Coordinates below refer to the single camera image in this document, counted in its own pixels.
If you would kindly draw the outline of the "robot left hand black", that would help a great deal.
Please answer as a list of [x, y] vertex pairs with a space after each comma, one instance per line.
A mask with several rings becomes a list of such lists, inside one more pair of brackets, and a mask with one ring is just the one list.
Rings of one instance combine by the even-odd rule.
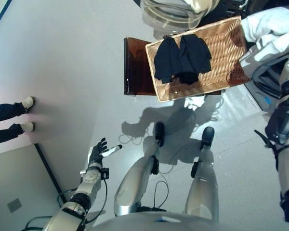
[[89, 149], [87, 167], [92, 167], [94, 164], [98, 164], [99, 168], [102, 168], [102, 160], [121, 150], [122, 147], [123, 146], [119, 144], [108, 148], [106, 138], [101, 138], [95, 146], [92, 146]]

